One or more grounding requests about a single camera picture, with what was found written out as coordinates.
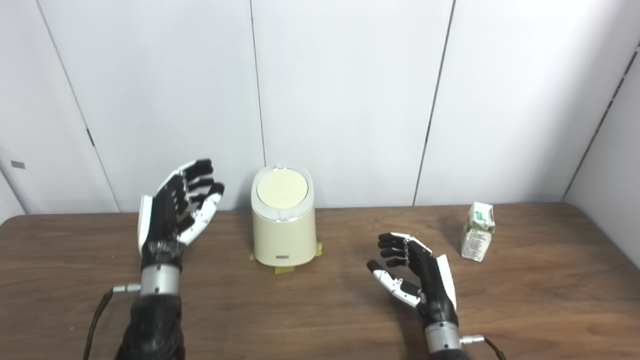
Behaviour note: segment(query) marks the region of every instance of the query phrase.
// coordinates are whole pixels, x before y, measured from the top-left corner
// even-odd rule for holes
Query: cylindrical container
[[[276,164],[253,178],[253,255],[269,266],[297,266],[316,255],[316,209],[311,175]]]

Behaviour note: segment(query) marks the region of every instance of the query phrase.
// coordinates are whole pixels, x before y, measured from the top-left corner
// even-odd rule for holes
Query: juice box
[[[482,261],[495,231],[493,205],[474,202],[462,229],[460,254],[463,258]]]

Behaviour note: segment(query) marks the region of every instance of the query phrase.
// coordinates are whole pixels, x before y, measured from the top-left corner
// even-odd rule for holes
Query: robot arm
[[[408,234],[387,233],[378,236],[380,255],[387,266],[407,266],[420,278],[420,286],[400,279],[371,260],[367,267],[385,289],[400,301],[415,307],[429,346],[430,360],[470,360],[462,345],[486,342],[500,360],[504,353],[484,336],[460,336],[456,314],[456,292],[447,256],[433,257],[431,249]]]
[[[131,307],[131,322],[117,360],[184,359],[179,295],[182,252],[207,227],[222,198],[225,188],[212,173],[211,160],[192,161],[173,171],[155,196],[142,197],[140,297]]]

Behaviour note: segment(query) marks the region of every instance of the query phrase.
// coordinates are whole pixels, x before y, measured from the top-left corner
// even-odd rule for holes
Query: black cable
[[[507,357],[504,356],[504,353],[502,352],[502,350],[500,350],[497,346],[495,346],[495,344],[491,340],[485,337],[484,342],[487,343],[487,345],[491,346],[493,351],[495,351],[495,355],[498,357],[498,359],[507,360]]]
[[[102,312],[109,304],[109,300],[113,296],[113,289],[107,291],[103,296],[102,300],[100,300],[100,304],[98,304],[98,308],[95,310],[95,314],[93,314],[93,320],[91,321],[91,326],[89,326],[89,334],[86,337],[86,345],[84,346],[84,356],[83,360],[89,359],[89,353],[91,352],[91,342],[93,341],[93,332],[95,331],[95,326],[98,324],[98,319]]]

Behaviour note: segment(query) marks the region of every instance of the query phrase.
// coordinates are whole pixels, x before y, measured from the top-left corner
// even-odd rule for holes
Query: tape
[[[294,272],[296,269],[295,266],[287,266],[284,268],[276,268],[276,274],[284,274],[286,272]]]
[[[322,255],[322,243],[318,243],[316,244],[316,256],[320,256]],[[253,253],[251,253],[251,256],[249,256],[249,260],[255,260],[255,256],[253,255]],[[286,266],[286,267],[276,267],[275,268],[275,273],[276,274],[284,274],[287,272],[294,272],[296,270],[295,266]]]

